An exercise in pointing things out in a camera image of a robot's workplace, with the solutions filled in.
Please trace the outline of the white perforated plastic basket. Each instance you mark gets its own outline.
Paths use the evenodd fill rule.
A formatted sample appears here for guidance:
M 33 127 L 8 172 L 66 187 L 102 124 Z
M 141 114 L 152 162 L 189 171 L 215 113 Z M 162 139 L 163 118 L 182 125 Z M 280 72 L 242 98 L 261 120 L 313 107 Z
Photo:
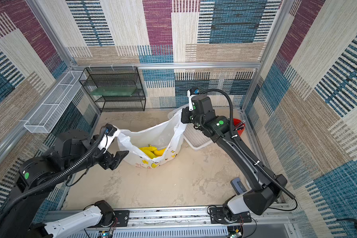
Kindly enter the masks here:
M 181 141 L 185 140 L 192 149 L 199 150 L 213 142 L 210 138 L 204 136 L 201 131 L 195 130 L 193 124 L 182 124 L 180 122 L 182 109 L 187 106 L 188 104 L 168 113 L 168 119 L 171 120 L 173 118 L 174 121 L 172 142 L 170 144 L 175 148 L 179 148 Z

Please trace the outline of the white plastic bag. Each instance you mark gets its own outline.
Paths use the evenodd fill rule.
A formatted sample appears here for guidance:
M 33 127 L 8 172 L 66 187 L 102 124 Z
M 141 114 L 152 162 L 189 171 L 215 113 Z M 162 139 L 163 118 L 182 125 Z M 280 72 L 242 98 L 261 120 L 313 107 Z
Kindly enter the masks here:
M 170 144 L 173 134 L 173 118 L 168 119 L 167 111 L 147 112 L 117 112 L 111 113 L 108 123 L 117 127 L 121 132 L 110 146 L 110 152 L 129 151 L 124 161 L 143 169 L 155 169 L 175 159 L 181 149 Z M 149 145 L 159 150 L 166 148 L 165 153 L 150 159 L 139 148 Z

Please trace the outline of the yellow banana bunch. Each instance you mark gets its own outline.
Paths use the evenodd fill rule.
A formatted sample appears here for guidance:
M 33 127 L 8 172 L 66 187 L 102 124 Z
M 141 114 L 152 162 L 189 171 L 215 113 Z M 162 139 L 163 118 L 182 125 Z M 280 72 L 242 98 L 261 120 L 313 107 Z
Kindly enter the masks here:
M 149 145 L 148 147 L 139 148 L 143 153 L 145 153 L 150 159 L 154 159 L 162 156 L 165 153 L 166 148 L 159 150 L 157 147 Z

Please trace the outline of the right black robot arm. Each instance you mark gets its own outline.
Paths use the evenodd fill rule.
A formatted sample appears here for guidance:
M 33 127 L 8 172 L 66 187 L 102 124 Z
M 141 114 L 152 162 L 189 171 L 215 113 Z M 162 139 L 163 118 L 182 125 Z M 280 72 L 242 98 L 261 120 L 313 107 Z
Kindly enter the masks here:
M 225 96 L 229 104 L 229 116 L 217 116 L 207 93 L 218 92 Z M 286 189 L 287 179 L 267 168 L 246 146 L 234 125 L 233 103 L 220 89 L 200 91 L 193 87 L 187 91 L 188 106 L 183 108 L 181 122 L 193 124 L 223 149 L 242 171 L 251 189 L 227 200 L 220 212 L 208 209 L 214 223 L 232 224 L 250 222 L 249 213 L 262 215 L 284 193 L 295 200 L 295 195 Z

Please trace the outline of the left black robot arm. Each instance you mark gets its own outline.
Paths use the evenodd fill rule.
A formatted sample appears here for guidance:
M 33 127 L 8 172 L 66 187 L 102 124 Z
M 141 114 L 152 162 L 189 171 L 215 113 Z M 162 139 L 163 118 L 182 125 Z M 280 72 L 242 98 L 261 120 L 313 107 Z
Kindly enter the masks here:
M 111 124 L 103 126 L 93 137 L 81 130 L 70 130 L 58 135 L 54 146 L 44 154 L 25 161 L 0 209 L 0 238 L 66 238 L 90 227 L 111 231 L 120 216 L 105 200 L 58 221 L 34 224 L 33 219 L 55 187 L 69 182 L 75 173 L 87 172 L 95 165 L 115 170 L 128 154 L 108 152 L 119 135 L 120 130 Z

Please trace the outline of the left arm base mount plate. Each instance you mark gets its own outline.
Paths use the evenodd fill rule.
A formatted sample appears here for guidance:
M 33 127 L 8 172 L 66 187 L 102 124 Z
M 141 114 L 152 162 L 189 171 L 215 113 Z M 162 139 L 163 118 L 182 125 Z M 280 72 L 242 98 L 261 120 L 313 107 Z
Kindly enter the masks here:
M 89 227 L 110 230 L 118 227 L 126 227 L 130 218 L 130 210 L 114 210 L 109 215 L 105 215 L 99 224 Z

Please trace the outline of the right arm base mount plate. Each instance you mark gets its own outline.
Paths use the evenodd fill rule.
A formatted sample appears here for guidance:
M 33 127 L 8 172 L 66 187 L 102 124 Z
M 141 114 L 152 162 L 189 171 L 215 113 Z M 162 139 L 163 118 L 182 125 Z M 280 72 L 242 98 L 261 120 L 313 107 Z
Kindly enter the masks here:
M 234 223 L 251 223 L 252 218 L 249 212 L 234 214 L 226 207 L 210 205 L 206 209 L 212 224 L 229 225 Z

